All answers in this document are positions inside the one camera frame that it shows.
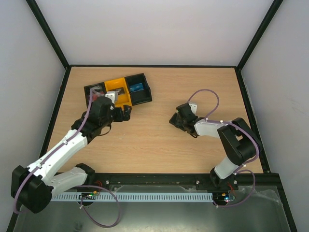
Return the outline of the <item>yellow bin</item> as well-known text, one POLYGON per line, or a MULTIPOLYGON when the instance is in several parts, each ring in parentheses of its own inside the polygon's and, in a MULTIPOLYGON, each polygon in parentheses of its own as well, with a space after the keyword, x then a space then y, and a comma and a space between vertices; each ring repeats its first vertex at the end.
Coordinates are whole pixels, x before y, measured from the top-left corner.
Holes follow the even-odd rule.
POLYGON ((106 91, 115 91, 117 93, 116 107, 123 108, 124 105, 132 106, 131 96, 124 77, 104 82, 106 91))

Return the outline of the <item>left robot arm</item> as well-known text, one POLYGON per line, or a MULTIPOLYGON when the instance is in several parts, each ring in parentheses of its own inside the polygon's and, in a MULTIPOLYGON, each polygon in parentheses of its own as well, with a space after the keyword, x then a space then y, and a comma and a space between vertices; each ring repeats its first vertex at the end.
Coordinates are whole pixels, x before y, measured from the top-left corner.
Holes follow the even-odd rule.
POLYGON ((57 172, 75 153, 101 136, 104 127, 110 127, 113 122, 130 120, 132 107, 116 107, 114 103, 114 92, 89 102, 87 111, 51 150, 27 167, 19 165, 13 170, 11 196, 15 203, 39 213, 54 196, 93 181, 95 171, 83 163, 65 173, 57 172))

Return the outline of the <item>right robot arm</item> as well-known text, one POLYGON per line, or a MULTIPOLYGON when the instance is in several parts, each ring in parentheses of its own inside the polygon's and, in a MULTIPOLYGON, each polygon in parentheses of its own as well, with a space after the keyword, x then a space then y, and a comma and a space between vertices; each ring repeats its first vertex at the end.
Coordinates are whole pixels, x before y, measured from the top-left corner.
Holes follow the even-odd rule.
POLYGON ((215 121, 196 116, 197 105, 185 103, 176 107, 169 123, 192 137, 208 136, 220 139, 226 157, 210 172, 210 182, 215 189, 222 189, 233 181, 241 167, 257 159, 262 144, 245 120, 215 121))

